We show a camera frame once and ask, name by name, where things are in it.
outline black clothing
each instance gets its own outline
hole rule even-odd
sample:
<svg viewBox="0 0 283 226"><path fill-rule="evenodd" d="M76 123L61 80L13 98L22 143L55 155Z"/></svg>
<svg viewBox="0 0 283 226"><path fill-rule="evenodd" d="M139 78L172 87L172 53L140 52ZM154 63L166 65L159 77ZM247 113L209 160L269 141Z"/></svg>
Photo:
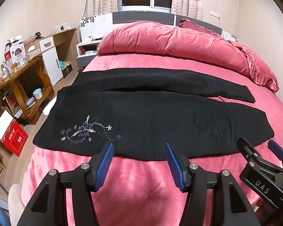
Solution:
<svg viewBox="0 0 283 226"><path fill-rule="evenodd" d="M187 94L250 99L245 86L199 74L151 68L80 73L72 86L58 92L33 143L92 156L111 140L115 154L160 161L166 142L197 157L236 153L240 137L257 146L274 136L261 110Z"/></svg>

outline power outlet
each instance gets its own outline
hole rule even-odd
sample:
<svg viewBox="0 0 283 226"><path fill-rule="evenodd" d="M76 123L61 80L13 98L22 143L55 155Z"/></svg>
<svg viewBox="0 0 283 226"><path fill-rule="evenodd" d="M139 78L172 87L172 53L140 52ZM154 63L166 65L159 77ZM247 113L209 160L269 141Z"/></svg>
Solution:
<svg viewBox="0 0 283 226"><path fill-rule="evenodd" d="M210 15L212 15L212 16L214 16L214 17L220 19L220 14L218 14L218 13L215 13L215 12L211 11L211 12L210 12Z"/></svg>

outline metal screw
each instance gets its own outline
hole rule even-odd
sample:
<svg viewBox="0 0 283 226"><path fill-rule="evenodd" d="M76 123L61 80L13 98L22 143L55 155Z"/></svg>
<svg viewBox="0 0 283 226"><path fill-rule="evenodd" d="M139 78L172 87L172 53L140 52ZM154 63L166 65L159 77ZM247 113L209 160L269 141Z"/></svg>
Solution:
<svg viewBox="0 0 283 226"><path fill-rule="evenodd" d="M57 170L55 170L55 169L52 169L52 170L49 171L50 176L56 175L56 173L57 173Z"/></svg>
<svg viewBox="0 0 283 226"><path fill-rule="evenodd" d="M193 170L196 170L198 168L198 165L195 163L190 164L190 168Z"/></svg>
<svg viewBox="0 0 283 226"><path fill-rule="evenodd" d="M223 170L223 171L222 171L222 174L223 174L224 176L229 176L229 175L230 175L230 172L229 172L228 170Z"/></svg>
<svg viewBox="0 0 283 226"><path fill-rule="evenodd" d="M81 168L84 169L84 170L88 169L89 167L90 167L90 165L88 163L84 163L84 164L81 165Z"/></svg>

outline blue gripper pad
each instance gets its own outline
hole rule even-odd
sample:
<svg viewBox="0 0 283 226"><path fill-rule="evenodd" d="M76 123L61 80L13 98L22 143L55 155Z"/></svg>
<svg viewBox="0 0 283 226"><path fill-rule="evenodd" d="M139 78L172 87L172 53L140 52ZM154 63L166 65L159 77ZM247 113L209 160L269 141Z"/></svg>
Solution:
<svg viewBox="0 0 283 226"><path fill-rule="evenodd" d="M99 159L102 158L100 164L96 167L93 167L96 169L96 180L94 184L94 188L96 191L98 191L99 188L103 186L107 173L108 173L108 169L112 161L112 158L114 156L113 143L110 143L108 147L106 148L106 150L105 150L105 147L103 149L104 150L102 150L102 152L100 153L100 157L99 157Z"/></svg>
<svg viewBox="0 0 283 226"><path fill-rule="evenodd" d="M186 157L173 152L169 143L166 144L165 155L176 187L183 193L187 192L192 181L192 177L189 175L187 169L189 160Z"/></svg>
<svg viewBox="0 0 283 226"><path fill-rule="evenodd" d="M275 141L269 140L267 143L268 149L280 160L283 161L283 149Z"/></svg>

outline white cabinet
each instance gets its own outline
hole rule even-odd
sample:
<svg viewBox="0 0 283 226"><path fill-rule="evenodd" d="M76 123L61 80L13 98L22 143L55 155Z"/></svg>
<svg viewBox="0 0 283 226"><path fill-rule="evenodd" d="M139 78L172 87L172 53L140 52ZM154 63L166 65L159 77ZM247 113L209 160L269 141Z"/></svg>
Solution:
<svg viewBox="0 0 283 226"><path fill-rule="evenodd" d="M51 84L55 85L62 77L62 71L59 65L57 50L55 47L42 53L44 66L50 78Z"/></svg>

